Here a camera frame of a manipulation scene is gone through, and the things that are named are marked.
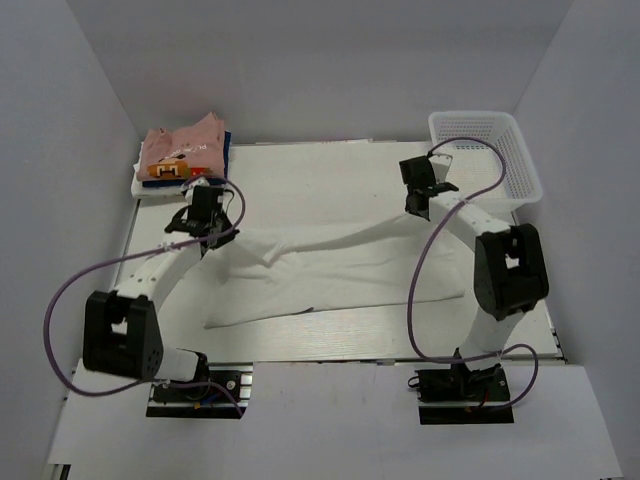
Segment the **white printed t shirt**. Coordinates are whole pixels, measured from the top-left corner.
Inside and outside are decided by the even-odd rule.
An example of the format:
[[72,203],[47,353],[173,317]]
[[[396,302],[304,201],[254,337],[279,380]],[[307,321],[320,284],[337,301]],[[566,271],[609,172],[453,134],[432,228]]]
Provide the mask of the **white printed t shirt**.
[[431,246],[416,289],[409,289],[433,230],[408,214],[361,224],[246,229],[203,261],[213,277],[203,326],[461,297],[464,281],[446,234]]

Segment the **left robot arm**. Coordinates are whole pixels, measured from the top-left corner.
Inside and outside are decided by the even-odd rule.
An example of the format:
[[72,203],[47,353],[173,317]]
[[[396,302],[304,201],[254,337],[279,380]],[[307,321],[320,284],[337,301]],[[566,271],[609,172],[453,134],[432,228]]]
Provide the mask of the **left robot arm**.
[[209,251],[238,233],[223,208],[225,188],[189,187],[186,205],[165,226],[154,252],[128,278],[106,293],[92,293],[85,305],[83,365],[86,369],[151,382],[176,382],[188,398],[211,387],[206,356],[166,346],[157,314],[178,281]]

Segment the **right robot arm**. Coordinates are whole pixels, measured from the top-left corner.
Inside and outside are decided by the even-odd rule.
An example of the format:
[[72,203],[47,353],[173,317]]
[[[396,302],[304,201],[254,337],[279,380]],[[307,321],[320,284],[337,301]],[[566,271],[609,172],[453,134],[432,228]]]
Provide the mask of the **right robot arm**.
[[438,181],[427,156],[403,160],[399,167],[407,188],[406,212],[436,225],[427,244],[447,230],[473,253],[476,317],[451,358],[429,359],[463,364],[451,374],[452,388],[472,399],[486,389],[484,370],[500,362],[517,324],[549,293],[539,233],[531,224],[513,226],[492,216],[453,184]]

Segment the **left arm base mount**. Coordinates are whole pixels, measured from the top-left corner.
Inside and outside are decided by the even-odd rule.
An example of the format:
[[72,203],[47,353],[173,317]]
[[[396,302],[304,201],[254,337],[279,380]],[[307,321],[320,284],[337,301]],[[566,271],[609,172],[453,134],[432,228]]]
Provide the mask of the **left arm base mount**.
[[239,420],[248,407],[253,384],[252,364],[209,364],[203,386],[152,387],[148,418]]

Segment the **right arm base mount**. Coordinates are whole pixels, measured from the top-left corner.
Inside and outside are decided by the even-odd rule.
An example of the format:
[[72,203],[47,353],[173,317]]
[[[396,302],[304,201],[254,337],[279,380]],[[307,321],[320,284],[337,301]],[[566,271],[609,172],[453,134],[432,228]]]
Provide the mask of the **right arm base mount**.
[[417,394],[422,425],[510,424],[514,421],[512,397],[501,364],[501,352],[431,356],[421,351],[419,368],[407,381]]

